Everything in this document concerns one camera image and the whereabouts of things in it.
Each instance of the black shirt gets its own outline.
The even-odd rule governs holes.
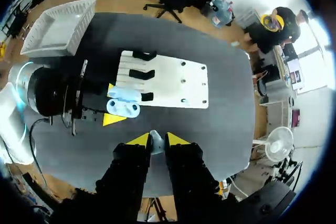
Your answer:
[[[275,40],[280,44],[291,37],[291,41],[295,42],[301,34],[300,27],[296,23],[296,15],[291,9],[286,7],[278,7],[276,10],[278,15],[283,18],[285,26],[283,27],[283,30],[274,33]]]

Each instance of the white fan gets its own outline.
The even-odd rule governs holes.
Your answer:
[[[294,138],[289,128],[278,127],[268,135],[267,140],[253,140],[253,143],[264,145],[268,159],[272,162],[280,162],[289,155]]]

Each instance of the window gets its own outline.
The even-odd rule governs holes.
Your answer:
[[[323,22],[318,18],[310,19],[309,24],[301,24],[300,28],[301,36],[293,46],[299,56],[305,85],[297,92],[304,93],[327,85],[334,89],[335,64],[333,53],[324,50],[331,40]]]
[[[322,88],[327,85],[327,73],[324,59],[320,51],[299,59],[302,70],[302,79],[305,83],[298,93]]]

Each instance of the white board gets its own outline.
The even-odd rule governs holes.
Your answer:
[[[204,64],[157,55],[150,61],[134,58],[132,51],[121,53],[116,86],[154,93],[153,101],[139,105],[206,109],[208,100],[207,67]],[[130,69],[149,72],[154,78],[129,77]]]

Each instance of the floor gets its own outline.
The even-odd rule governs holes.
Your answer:
[[[75,0],[45,0],[40,5],[36,6],[28,15],[27,23],[32,24],[40,14],[51,7],[64,4],[66,2],[71,2]],[[148,8],[148,10],[143,10],[143,6],[148,3],[158,3],[157,0],[97,0],[96,12],[117,12],[126,14],[142,14],[145,16],[155,17],[159,10],[154,8]],[[215,28],[210,20],[205,18],[199,13],[199,10],[195,7],[185,8],[184,12],[179,14],[180,19],[183,24],[194,29],[200,30],[204,33],[210,34],[218,39],[232,42],[240,38],[244,33],[243,30],[238,27],[234,22],[231,27],[223,27],[221,29]],[[162,18],[169,19],[175,22],[174,18],[166,13]],[[7,82],[7,75],[9,69],[13,63],[27,61],[25,56],[20,55],[20,50],[23,45],[23,41],[20,39],[12,39],[8,45],[6,51],[6,60],[11,63],[0,62],[0,89]],[[266,124],[267,124],[267,110],[265,107],[259,106],[258,100],[256,99],[256,125],[255,125],[255,138],[265,135]],[[37,181],[41,181],[38,173],[34,169],[33,165],[30,166],[19,166],[22,171],[30,172],[36,176]],[[51,191],[57,196],[57,198],[63,199],[70,197],[74,188],[62,182],[52,176],[46,175],[48,186]]]

